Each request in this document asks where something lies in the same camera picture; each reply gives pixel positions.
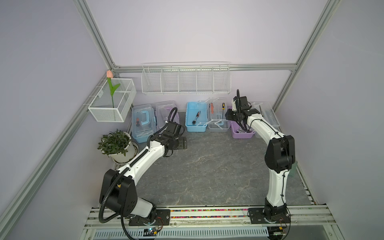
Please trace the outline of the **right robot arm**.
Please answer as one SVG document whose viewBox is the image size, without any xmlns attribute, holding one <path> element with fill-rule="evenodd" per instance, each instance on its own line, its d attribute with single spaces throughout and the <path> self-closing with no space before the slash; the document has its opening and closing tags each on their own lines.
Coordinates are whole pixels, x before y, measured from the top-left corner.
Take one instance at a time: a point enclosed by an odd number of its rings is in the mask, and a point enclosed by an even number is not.
<svg viewBox="0 0 384 240">
<path fill-rule="evenodd" d="M 247 97 L 236 96 L 225 117 L 236 122 L 246 132 L 255 131 L 267 144 L 265 163 L 269 169 L 269 190 L 262 216 L 268 223 L 289 218 L 287 180 L 296 161 L 295 139 L 270 125 L 259 110 L 252 108 Z"/>
</svg>

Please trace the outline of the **blue toolbox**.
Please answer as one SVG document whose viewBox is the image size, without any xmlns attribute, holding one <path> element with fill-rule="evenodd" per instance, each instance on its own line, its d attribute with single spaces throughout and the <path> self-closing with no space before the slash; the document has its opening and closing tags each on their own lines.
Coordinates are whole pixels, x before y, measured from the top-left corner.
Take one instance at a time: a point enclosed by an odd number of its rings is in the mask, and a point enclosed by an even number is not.
<svg viewBox="0 0 384 240">
<path fill-rule="evenodd" d="M 225 103 L 224 119 L 222 120 L 222 103 Z M 190 133 L 203 133 L 206 131 L 224 133 L 230 128 L 225 117 L 228 104 L 225 98 L 212 97 L 205 101 L 188 102 L 185 125 Z M 198 111 L 201 111 L 197 123 L 192 124 Z"/>
<path fill-rule="evenodd" d="M 150 104 L 132 108 L 132 137 L 140 144 L 157 131 L 155 110 Z"/>
</svg>

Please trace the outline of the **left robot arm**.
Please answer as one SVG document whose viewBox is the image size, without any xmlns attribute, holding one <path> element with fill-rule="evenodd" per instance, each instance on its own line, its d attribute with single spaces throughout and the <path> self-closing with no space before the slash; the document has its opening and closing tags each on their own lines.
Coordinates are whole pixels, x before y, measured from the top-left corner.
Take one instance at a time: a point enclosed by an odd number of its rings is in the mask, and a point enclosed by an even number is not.
<svg viewBox="0 0 384 240">
<path fill-rule="evenodd" d="M 104 224 L 120 216 L 141 217 L 150 224 L 156 221 L 156 205 L 138 197 L 136 185 L 159 158 L 168 157 L 168 152 L 179 146 L 179 138 L 185 128 L 168 122 L 147 140 L 146 147 L 130 162 L 118 170 L 108 170 L 103 178 L 98 219 Z"/>
</svg>

